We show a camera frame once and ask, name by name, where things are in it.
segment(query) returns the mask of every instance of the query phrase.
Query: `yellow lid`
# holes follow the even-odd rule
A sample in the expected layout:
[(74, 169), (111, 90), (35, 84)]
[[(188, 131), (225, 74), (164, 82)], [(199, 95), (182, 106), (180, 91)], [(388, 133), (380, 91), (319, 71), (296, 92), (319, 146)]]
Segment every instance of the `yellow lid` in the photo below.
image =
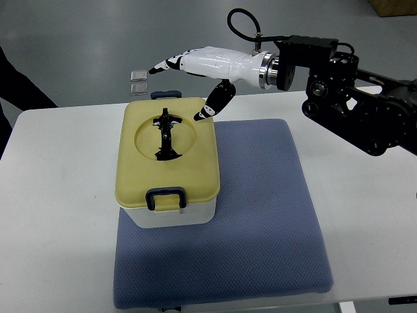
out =
[[(150, 189), (181, 187), (187, 203), (214, 199), (220, 189), (216, 135), (212, 119), (195, 122), (194, 114), (205, 105), (201, 98), (135, 101), (127, 105), (117, 161), (115, 196), (127, 209), (146, 207)], [(171, 129), (172, 148), (180, 157), (156, 160), (161, 131), (153, 126), (163, 108), (182, 118)], [(156, 196), (156, 210), (179, 209), (178, 196)]]

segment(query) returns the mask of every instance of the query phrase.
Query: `white robotic hand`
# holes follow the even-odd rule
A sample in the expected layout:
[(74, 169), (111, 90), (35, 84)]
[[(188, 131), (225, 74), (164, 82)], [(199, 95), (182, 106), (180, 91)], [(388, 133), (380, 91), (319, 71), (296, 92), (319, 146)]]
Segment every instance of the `white robotic hand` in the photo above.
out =
[(271, 64), (276, 56), (269, 52), (249, 55), (223, 48), (205, 47), (188, 50), (166, 59), (149, 70), (156, 74), (174, 68), (189, 74), (221, 79), (222, 82), (208, 96), (206, 104), (198, 112), (196, 121), (212, 117), (222, 111), (236, 94), (235, 82), (244, 80), (254, 87), (269, 89), (275, 84), (268, 82), (275, 71)]
[(272, 84), (268, 83), (266, 72), (275, 57), (269, 52), (250, 55), (235, 50), (205, 47), (166, 59), (149, 70), (149, 74), (174, 68), (198, 76), (229, 80), (230, 83), (244, 80), (254, 87), (269, 89)]

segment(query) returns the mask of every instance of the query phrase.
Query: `container handle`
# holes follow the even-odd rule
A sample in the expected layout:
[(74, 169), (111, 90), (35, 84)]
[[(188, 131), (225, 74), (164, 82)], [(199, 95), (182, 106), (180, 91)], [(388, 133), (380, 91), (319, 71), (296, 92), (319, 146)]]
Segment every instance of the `container handle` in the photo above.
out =
[(182, 98), (182, 93), (178, 90), (154, 91), (151, 93), (152, 100), (157, 98)]
[(178, 194), (180, 197), (180, 208), (183, 209), (187, 206), (187, 199), (185, 196), (185, 190), (182, 187), (162, 187), (149, 189), (145, 195), (146, 204), (148, 210), (155, 211), (154, 196), (166, 196), (168, 194)]

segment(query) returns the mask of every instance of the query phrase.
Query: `white table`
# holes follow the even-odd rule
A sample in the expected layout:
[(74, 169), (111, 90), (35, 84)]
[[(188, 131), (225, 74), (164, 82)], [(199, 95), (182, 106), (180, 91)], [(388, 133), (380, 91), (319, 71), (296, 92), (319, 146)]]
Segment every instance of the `white table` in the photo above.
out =
[[(417, 293), (417, 156), (400, 147), (379, 157), (365, 154), (304, 117), (305, 99), (304, 92), (238, 96), (215, 120), (287, 121), (323, 232), (333, 288), (192, 305), (183, 312)], [(125, 106), (19, 116), (0, 161), (0, 312), (117, 312), (114, 186)]]

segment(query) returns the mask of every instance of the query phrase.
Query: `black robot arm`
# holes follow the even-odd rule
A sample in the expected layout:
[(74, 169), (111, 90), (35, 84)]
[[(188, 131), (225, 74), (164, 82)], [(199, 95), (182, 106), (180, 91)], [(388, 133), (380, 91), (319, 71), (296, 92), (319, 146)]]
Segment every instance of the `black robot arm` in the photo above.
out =
[[(417, 80), (398, 81), (360, 70), (353, 47), (337, 39), (263, 38), (258, 26), (257, 36), (247, 37), (231, 24), (236, 12), (255, 18), (239, 8), (227, 17), (235, 34), (255, 42), (254, 53), (266, 41), (273, 41), (280, 50), (279, 57), (266, 70), (266, 80), (271, 85), (286, 91), (293, 81), (295, 68), (309, 68), (308, 99), (302, 105), (305, 116), (370, 155), (379, 156), (397, 145), (417, 155)], [(347, 46), (350, 53), (337, 51), (339, 46)], [(365, 93), (355, 88), (356, 80), (379, 85), (382, 91), (378, 95)], [(353, 106), (347, 104), (350, 99), (354, 100)]]

